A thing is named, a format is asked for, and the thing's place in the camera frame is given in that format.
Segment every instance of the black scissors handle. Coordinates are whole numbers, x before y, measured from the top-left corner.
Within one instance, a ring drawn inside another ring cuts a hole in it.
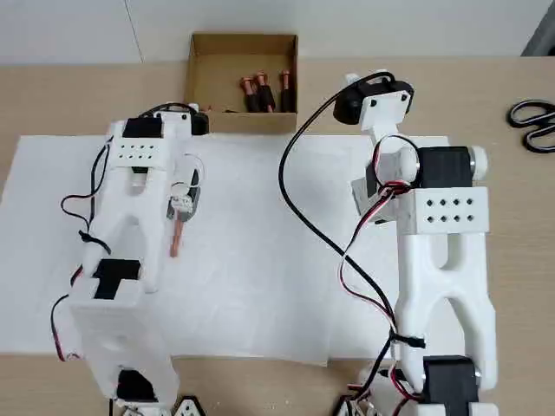
[[[538,108],[544,110],[544,112],[525,119],[520,119],[517,117],[517,112],[522,108]],[[549,123],[551,119],[555,121],[555,104],[545,100],[525,100],[517,102],[506,115],[506,121],[511,127],[539,126]]]
[[[517,117],[517,112],[522,108],[537,108],[543,110],[540,114],[535,114],[530,117],[520,119]],[[509,109],[506,114],[506,121],[511,127],[538,127],[525,134],[522,139],[522,144],[530,152],[535,153],[553,153],[555,152],[554,146],[538,146],[534,141],[538,137],[546,136],[547,134],[555,132],[555,105],[545,100],[525,100],[516,103]]]

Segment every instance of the open cardboard box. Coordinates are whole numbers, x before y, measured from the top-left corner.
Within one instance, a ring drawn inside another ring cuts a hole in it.
[[[264,71],[278,111],[279,75],[285,69],[291,71],[292,87],[297,91],[295,35],[195,33],[187,68],[186,101],[210,109],[211,132],[292,132],[297,127],[296,113],[248,113],[245,93],[239,85],[242,77]]]

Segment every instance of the black cable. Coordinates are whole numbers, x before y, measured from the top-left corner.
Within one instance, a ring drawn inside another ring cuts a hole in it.
[[[307,120],[305,121],[305,123],[297,130],[297,132],[293,135],[293,137],[291,138],[289,144],[287,145],[287,147],[284,150],[284,154],[282,155],[282,158],[279,162],[279,171],[278,171],[278,175],[277,175],[277,180],[279,182],[279,190],[281,191],[282,196],[285,199],[285,203],[291,208],[291,210],[295,213],[295,215],[297,215],[297,217],[312,231],[314,232],[317,236],[319,236],[329,247],[331,247],[337,254],[339,254],[340,256],[344,255],[344,251],[341,249],[341,247],[339,247],[333,240],[331,240],[328,236],[326,236],[323,232],[321,232],[298,208],[297,206],[293,203],[293,201],[291,200],[291,198],[289,197],[289,194],[287,193],[287,190],[285,189],[285,183],[284,183],[284,168],[285,168],[285,162],[287,161],[287,157],[289,156],[289,153],[291,152],[291,149],[295,146],[295,143],[297,143],[297,140],[301,137],[301,135],[304,133],[304,131],[314,122],[314,120],[321,114],[323,113],[323,111],[329,107],[336,99],[337,97],[342,94],[343,92],[347,91],[350,88],[356,88],[358,85],[364,83],[364,82],[368,82],[371,80],[375,80],[377,78],[383,78],[383,77],[387,77],[389,78],[389,80],[391,82],[395,81],[395,77],[393,76],[393,74],[391,74],[388,71],[381,71],[381,72],[377,72],[371,75],[367,75],[364,76],[363,78],[361,78],[358,81],[353,82],[352,84],[348,85],[347,87],[343,88],[341,91],[339,91],[338,93],[332,95],[318,110],[316,110],[316,112]],[[385,296],[385,293],[383,293],[382,288],[380,288],[380,286],[375,282],[375,280],[370,277],[370,275],[368,273],[366,273],[351,257],[347,256],[345,258],[345,260],[347,261],[348,264],[350,264],[350,266],[356,270],[356,272],[361,275],[361,277],[372,287],[372,289],[376,292],[376,294],[380,297],[380,299],[382,300],[383,306],[384,308],[388,311],[388,313],[391,315],[391,319],[395,322],[395,315],[393,312],[393,308],[391,308],[391,304],[389,303],[388,298]]]
[[[98,166],[98,162],[100,161],[102,154],[106,150],[106,146],[103,146],[102,149],[96,155],[95,162],[93,162],[93,167],[90,170],[90,191],[91,193],[95,192],[95,183],[96,183],[96,167]],[[108,153],[106,153],[106,158],[104,159],[104,167],[102,169],[102,178],[101,182],[104,179],[104,173],[106,171],[106,162],[108,161]],[[88,214],[88,223],[91,224],[93,219],[95,219],[95,206],[96,206],[96,198],[95,195],[90,199],[90,213]]]
[[[346,399],[345,400],[345,405],[347,405],[347,416],[353,416],[353,408],[350,404],[350,400]]]
[[[107,144],[105,144],[102,147],[102,149],[98,152],[98,155],[96,156],[95,162],[93,163],[93,168],[91,170],[91,175],[90,175],[91,176],[91,192],[88,193],[87,195],[78,195],[78,194],[67,195],[60,202],[60,208],[62,208],[63,212],[65,212],[66,214],[68,214],[71,217],[80,218],[84,221],[85,225],[87,226],[87,232],[90,230],[90,221],[92,221],[92,219],[95,217],[95,209],[94,209],[95,195],[101,189],[102,183],[104,182],[104,176],[106,174],[106,167],[108,165],[108,156],[110,154],[110,145],[109,145],[109,143],[111,142],[111,140],[113,138],[114,137],[111,137],[108,140]],[[102,167],[101,179],[100,179],[100,182],[98,183],[98,185],[95,186],[96,167],[98,165],[98,161],[100,160],[100,157],[104,154],[104,152],[106,152],[106,156],[104,158],[104,166]],[[65,208],[65,203],[69,199],[89,199],[89,198],[92,199],[92,201],[91,201],[91,212],[90,212],[90,215],[89,215],[90,220],[87,220],[84,216],[82,216],[80,214],[76,214],[72,211],[68,211]]]
[[[66,357],[63,356],[62,345],[60,344],[56,323],[54,322],[54,312],[56,311],[56,307],[68,297],[69,294],[60,296],[58,300],[54,302],[54,305],[52,305],[52,309],[50,309],[50,331],[52,332],[52,338],[54,338],[55,353],[58,355],[60,361],[66,361]]]
[[[64,197],[62,199],[62,201],[60,202],[60,207],[62,208],[63,212],[65,212],[66,214],[68,214],[71,217],[82,219],[83,222],[85,223],[85,225],[87,227],[87,230],[86,231],[79,230],[79,235],[81,236],[81,240],[84,243],[99,244],[108,254],[112,253],[112,251],[110,250],[108,245],[105,242],[103,242],[102,240],[100,240],[99,238],[91,236],[89,234],[89,232],[90,232],[90,225],[93,222],[93,219],[95,219],[95,202],[96,202],[95,195],[101,189],[102,183],[104,182],[104,177],[106,176],[106,168],[108,166],[108,157],[110,156],[110,144],[111,144],[113,139],[114,139],[114,136],[110,137],[107,140],[107,142],[105,143],[105,145],[102,147],[102,149],[96,155],[95,162],[93,163],[93,167],[91,168],[91,171],[90,171],[90,193],[88,193],[87,195],[71,194],[71,195],[68,195],[68,196]],[[100,181],[98,182],[98,185],[96,185],[95,184],[96,169],[98,167],[98,163],[99,163],[102,155],[105,152],[106,152],[106,156],[104,157],[104,164],[102,166],[101,178],[100,178]],[[68,199],[88,199],[88,198],[90,198],[90,213],[88,215],[88,219],[86,219],[84,216],[82,216],[80,214],[76,214],[75,212],[68,211],[65,208],[65,203]]]
[[[191,113],[191,115],[195,115],[198,112],[193,107],[191,107],[190,105],[185,104],[183,102],[168,102],[166,104],[160,104],[159,106],[150,108],[149,110],[139,114],[137,116],[137,118],[153,117],[154,113],[156,113],[157,111],[162,111],[162,110],[169,111],[171,107],[185,108],[185,109],[189,110],[189,113]]]
[[[364,385],[355,394],[355,396],[353,397],[353,400],[359,400],[366,393],[369,393],[370,385],[372,384],[372,381],[374,381],[375,375],[377,374],[377,372],[380,369],[380,366],[382,364],[383,357],[385,357],[385,354],[388,352],[388,349],[389,349],[390,346],[391,346],[391,335],[388,337],[388,340],[385,341],[385,344],[383,345],[382,351],[380,351],[378,356],[375,358],[374,365],[372,366],[372,369],[370,370],[370,375],[368,376],[368,379],[366,379],[366,381],[364,382]]]

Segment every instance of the tabletop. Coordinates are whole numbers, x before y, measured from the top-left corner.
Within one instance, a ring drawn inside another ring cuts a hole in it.
[[[490,171],[489,291],[497,311],[499,383],[483,399],[505,414],[552,413],[549,357],[555,349],[555,186],[551,155],[527,152],[505,112],[526,98],[555,101],[554,58],[301,59],[298,122],[343,85],[348,72],[387,68],[415,87],[400,130],[448,135],[485,147]],[[186,64],[0,67],[0,184],[23,134],[103,134],[112,120],[181,101]],[[326,112],[313,133],[359,133]],[[176,358],[181,392],[214,415],[324,415],[356,379],[361,361],[328,367],[267,361]],[[106,414],[83,362],[52,356],[0,356],[0,413]]]

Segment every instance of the black cable tie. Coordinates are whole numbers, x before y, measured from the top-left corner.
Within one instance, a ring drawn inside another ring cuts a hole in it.
[[[100,245],[109,255],[112,254],[112,250],[108,247],[106,243],[104,243],[99,238],[95,238],[88,234],[87,232],[79,230],[79,235],[81,236],[81,240],[83,243],[95,243]]]
[[[391,341],[393,342],[402,342],[403,344],[407,344],[409,347],[412,348],[422,348],[426,347],[426,341],[424,338],[417,338],[415,336],[403,336],[399,334],[391,334]]]

